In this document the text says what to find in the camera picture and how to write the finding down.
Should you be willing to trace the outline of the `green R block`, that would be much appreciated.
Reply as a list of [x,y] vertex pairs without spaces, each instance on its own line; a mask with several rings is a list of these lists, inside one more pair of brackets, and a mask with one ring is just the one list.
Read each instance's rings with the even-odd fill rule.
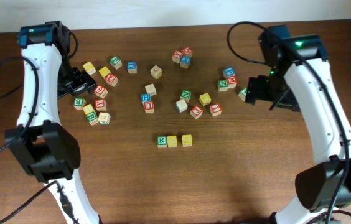
[[166,136],[158,136],[157,137],[157,147],[158,148],[166,148],[167,147],[167,137]]

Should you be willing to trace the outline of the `yellow S block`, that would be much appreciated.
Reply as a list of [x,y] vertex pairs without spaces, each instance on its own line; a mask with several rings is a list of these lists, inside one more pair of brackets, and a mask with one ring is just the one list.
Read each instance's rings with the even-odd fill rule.
[[177,136],[168,136],[167,146],[168,148],[177,147]]

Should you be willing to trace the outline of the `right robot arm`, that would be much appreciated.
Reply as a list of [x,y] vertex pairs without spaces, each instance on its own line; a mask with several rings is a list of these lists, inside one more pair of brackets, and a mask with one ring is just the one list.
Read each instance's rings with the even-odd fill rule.
[[245,101],[299,110],[312,144],[314,165],[295,178],[296,196],[271,215],[273,223],[310,223],[351,204],[351,125],[334,88],[327,52],[318,35],[293,37],[284,25],[259,37],[271,71],[249,79]]

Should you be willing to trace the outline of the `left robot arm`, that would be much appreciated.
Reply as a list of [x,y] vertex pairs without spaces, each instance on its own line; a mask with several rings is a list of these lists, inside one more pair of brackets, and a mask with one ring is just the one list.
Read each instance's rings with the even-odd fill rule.
[[22,108],[16,128],[5,132],[5,140],[26,174],[51,191],[67,223],[101,223],[80,179],[80,147],[59,118],[59,98],[93,93],[96,88],[86,71],[71,66],[70,39],[69,28],[60,21],[20,29]]

